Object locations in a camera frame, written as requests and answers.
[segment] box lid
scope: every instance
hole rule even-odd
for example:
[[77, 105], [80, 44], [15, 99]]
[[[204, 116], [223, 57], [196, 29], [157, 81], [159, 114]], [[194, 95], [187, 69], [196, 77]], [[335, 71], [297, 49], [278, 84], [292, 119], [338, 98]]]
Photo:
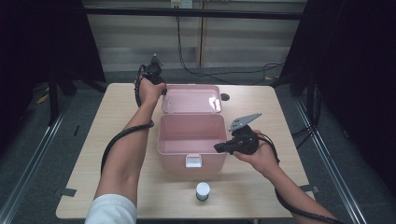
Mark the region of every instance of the box lid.
[[219, 87], [213, 85], [167, 85], [163, 112], [167, 114], [219, 113]]

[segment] box latch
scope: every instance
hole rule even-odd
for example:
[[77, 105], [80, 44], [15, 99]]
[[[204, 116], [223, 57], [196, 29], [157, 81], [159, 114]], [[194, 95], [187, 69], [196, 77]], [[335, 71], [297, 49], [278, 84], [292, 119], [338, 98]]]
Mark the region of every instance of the box latch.
[[186, 168], [201, 168], [202, 157], [200, 154], [188, 154], [186, 156]]

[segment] wooden table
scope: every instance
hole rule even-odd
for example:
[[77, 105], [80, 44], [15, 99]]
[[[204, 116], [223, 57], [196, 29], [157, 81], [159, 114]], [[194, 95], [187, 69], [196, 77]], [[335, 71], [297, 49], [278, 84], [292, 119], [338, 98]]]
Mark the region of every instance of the wooden table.
[[[262, 112], [262, 116], [249, 126], [272, 138], [283, 170], [297, 185], [307, 185], [304, 168], [274, 89], [228, 85], [219, 85], [219, 89], [220, 93], [230, 95], [229, 101], [222, 102], [220, 112], [226, 125], [235, 118]], [[163, 115], [161, 100], [153, 115], [153, 121], [157, 124]], [[77, 193], [74, 197], [62, 197], [56, 211], [57, 217], [85, 218], [99, 182], [106, 145], [122, 130], [136, 109], [133, 84], [109, 85], [66, 186], [76, 189]], [[149, 131], [147, 156], [139, 181], [137, 218], [291, 217], [290, 212], [277, 201], [271, 183], [234, 156], [227, 155], [222, 170], [217, 174], [166, 173], [157, 151], [157, 139], [158, 125], [155, 125]], [[207, 182], [211, 188], [209, 199], [205, 202], [199, 202], [195, 197], [195, 187], [201, 181]]]

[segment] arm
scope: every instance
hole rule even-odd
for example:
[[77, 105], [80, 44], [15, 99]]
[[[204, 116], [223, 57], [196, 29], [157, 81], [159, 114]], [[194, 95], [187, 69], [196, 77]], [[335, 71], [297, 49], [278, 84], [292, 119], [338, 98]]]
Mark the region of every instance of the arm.
[[[148, 124], [165, 84], [153, 85], [142, 78], [140, 99], [142, 105], [124, 129]], [[118, 140], [107, 155], [95, 198], [104, 194], [122, 195], [137, 206], [137, 183], [146, 155], [149, 129], [130, 133]]]
[[[254, 169], [267, 178], [279, 192], [280, 196], [291, 206], [305, 212], [336, 219], [327, 209], [303, 192], [277, 164], [270, 146], [260, 141], [259, 149], [253, 155], [234, 153], [240, 161], [250, 163]], [[308, 217], [291, 213], [297, 223], [323, 223]]]

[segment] wrist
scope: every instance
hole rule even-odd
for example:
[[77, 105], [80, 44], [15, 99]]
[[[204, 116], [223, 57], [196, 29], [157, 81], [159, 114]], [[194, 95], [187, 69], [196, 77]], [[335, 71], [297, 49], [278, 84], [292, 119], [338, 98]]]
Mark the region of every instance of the wrist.
[[265, 178], [267, 178], [269, 181], [273, 182], [277, 178], [280, 178], [281, 176], [285, 175], [285, 173], [283, 172], [283, 170], [280, 168], [279, 165], [275, 165], [267, 172], [262, 172], [262, 175]]
[[146, 101], [145, 103], [143, 103], [139, 107], [139, 111], [143, 112], [144, 114], [149, 116], [149, 118], [151, 119], [152, 114], [154, 113], [156, 105], [157, 105], [157, 102], [148, 102], [148, 101]]
[[142, 105], [140, 107], [145, 107], [145, 108], [152, 108], [154, 109], [155, 106], [157, 105], [158, 100], [156, 99], [152, 99], [152, 100], [146, 100], [145, 102], [142, 103]]

